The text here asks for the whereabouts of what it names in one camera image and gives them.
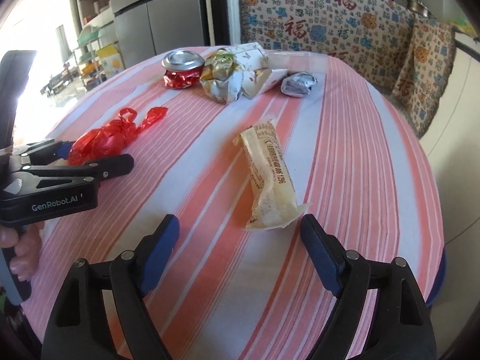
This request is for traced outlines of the person's left hand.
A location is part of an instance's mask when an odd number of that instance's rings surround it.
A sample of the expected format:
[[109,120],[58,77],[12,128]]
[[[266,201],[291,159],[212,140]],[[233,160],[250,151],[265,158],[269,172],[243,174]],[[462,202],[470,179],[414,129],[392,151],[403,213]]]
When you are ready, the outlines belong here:
[[14,250],[9,267],[20,282],[31,280],[38,269],[44,227],[44,222],[31,224],[21,236],[15,229],[1,227],[1,248]]

